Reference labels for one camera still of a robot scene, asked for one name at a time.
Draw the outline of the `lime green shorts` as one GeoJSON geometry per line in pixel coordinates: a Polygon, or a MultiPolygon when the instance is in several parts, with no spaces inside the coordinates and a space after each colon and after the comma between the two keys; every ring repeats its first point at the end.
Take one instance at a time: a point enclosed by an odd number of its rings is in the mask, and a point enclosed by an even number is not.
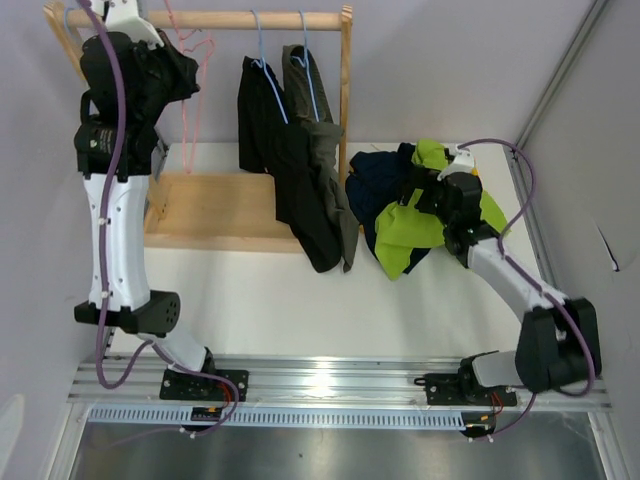
{"type": "MultiPolygon", "coordinates": [[[[442,144],[433,140],[419,140],[412,156],[411,171],[414,167],[424,167],[441,172],[448,164],[444,149],[442,144]]],[[[444,246],[463,266],[467,266],[467,253],[471,246],[484,239],[497,238],[509,230],[503,211],[484,189],[480,201],[482,223],[477,228],[463,227],[457,231],[452,227],[445,228],[436,216],[415,209],[420,194],[421,191],[417,190],[408,206],[400,205],[398,200],[379,215],[376,220],[376,253],[379,257],[382,257],[380,245],[430,250],[444,246]]]]}

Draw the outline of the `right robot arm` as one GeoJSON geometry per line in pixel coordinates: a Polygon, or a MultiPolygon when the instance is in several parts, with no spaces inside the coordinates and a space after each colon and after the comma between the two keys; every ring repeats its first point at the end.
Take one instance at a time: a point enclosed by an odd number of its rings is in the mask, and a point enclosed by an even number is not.
{"type": "Polygon", "coordinates": [[[416,167],[400,198],[406,205],[414,193],[420,195],[415,208],[441,223],[448,253],[483,279],[521,325],[515,350],[462,360],[458,395],[472,404],[494,387],[568,395],[569,386],[578,382],[587,395],[602,370],[595,307],[585,298],[567,297],[508,253],[503,235],[481,217],[483,192],[472,173],[416,167]]]}

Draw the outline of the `pink hanger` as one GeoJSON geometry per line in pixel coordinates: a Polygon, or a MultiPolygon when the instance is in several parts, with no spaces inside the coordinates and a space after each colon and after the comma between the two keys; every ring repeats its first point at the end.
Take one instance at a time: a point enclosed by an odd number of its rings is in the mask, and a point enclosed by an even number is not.
{"type": "Polygon", "coordinates": [[[171,23],[171,26],[176,34],[176,37],[178,39],[178,47],[180,51],[184,50],[184,42],[186,40],[188,40],[190,37],[192,37],[194,34],[199,32],[199,29],[192,29],[190,30],[188,33],[183,34],[182,30],[178,27],[178,24],[175,21],[174,18],[174,14],[173,11],[171,9],[171,5],[170,5],[170,1],[169,0],[164,0],[163,1],[169,21],[171,23]]]}
{"type": "Polygon", "coordinates": [[[187,175],[193,172],[195,166],[209,60],[215,52],[215,41],[211,33],[203,34],[201,39],[196,39],[193,44],[187,45],[186,41],[196,34],[197,31],[193,30],[189,34],[178,37],[180,51],[184,54],[195,54],[198,61],[196,70],[198,91],[189,100],[181,102],[181,162],[182,171],[187,175]]]}

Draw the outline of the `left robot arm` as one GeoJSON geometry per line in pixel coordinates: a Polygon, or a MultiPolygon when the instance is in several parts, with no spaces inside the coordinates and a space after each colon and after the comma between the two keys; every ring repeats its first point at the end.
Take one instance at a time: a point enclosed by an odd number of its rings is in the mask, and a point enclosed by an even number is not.
{"type": "Polygon", "coordinates": [[[168,104],[198,91],[198,65],[169,42],[151,48],[109,32],[84,42],[80,67],[88,89],[74,146],[90,207],[93,278],[74,319],[153,342],[170,365],[187,369],[182,388],[207,399],[217,387],[210,351],[179,326],[178,294],[150,288],[144,264],[155,124],[168,104]]]}

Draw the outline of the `olive grey shorts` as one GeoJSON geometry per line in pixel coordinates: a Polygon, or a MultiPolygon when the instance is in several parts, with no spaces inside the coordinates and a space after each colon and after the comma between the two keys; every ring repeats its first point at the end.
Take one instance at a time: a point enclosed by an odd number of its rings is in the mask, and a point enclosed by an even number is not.
{"type": "Polygon", "coordinates": [[[309,135],[310,166],[316,177],[324,212],[337,234],[342,269],[347,273],[354,265],[359,223],[349,206],[345,188],[336,168],[336,152],[343,137],[343,128],[333,120],[320,70],[309,50],[311,76],[319,112],[319,121],[315,121],[305,70],[295,56],[303,56],[303,45],[292,44],[283,47],[285,101],[294,120],[309,135]]]}

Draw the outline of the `navy blue shorts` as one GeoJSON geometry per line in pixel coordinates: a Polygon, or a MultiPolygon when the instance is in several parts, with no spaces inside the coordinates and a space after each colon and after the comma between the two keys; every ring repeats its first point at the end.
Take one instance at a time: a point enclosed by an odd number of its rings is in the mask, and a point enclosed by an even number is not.
{"type": "Polygon", "coordinates": [[[390,280],[408,275],[430,252],[429,248],[380,245],[382,257],[376,253],[376,220],[398,200],[415,150],[414,144],[400,143],[394,151],[358,151],[350,160],[346,179],[349,206],[363,228],[368,249],[390,280]]]}

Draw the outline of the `black shorts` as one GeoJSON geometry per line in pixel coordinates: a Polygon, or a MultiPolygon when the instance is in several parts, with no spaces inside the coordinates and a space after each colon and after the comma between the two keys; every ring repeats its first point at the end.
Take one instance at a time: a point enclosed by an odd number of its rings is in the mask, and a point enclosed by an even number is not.
{"type": "Polygon", "coordinates": [[[340,247],[310,166],[309,135],[292,119],[270,67],[289,119],[284,124],[271,87],[254,60],[243,59],[237,95],[239,167],[273,177],[276,220],[289,226],[314,270],[327,272],[339,263],[340,247]]]}

